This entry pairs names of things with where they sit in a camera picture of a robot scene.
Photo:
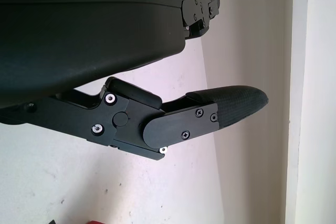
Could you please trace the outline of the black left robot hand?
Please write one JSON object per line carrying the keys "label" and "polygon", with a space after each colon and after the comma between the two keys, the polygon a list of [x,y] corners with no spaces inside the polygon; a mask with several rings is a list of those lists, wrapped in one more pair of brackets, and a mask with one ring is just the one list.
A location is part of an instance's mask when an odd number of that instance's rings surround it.
{"label": "black left robot hand", "polygon": [[170,102],[114,77],[180,53],[220,0],[1,0],[1,122],[32,124],[160,160],[171,145],[258,112],[229,86]]}

